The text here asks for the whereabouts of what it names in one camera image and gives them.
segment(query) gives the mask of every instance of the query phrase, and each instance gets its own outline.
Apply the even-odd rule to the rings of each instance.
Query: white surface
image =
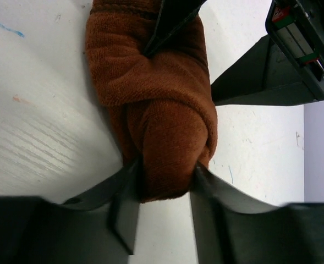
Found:
[[[324,202],[324,102],[305,105],[305,201]]]
[[[208,0],[200,15],[212,81],[265,35],[269,5]],[[0,23],[25,35],[0,27],[0,194],[60,202],[121,166],[82,54],[90,7],[0,1]],[[303,201],[303,107],[225,106],[218,115],[211,170],[272,204]],[[142,205],[135,253],[132,264],[197,263],[188,196]]]

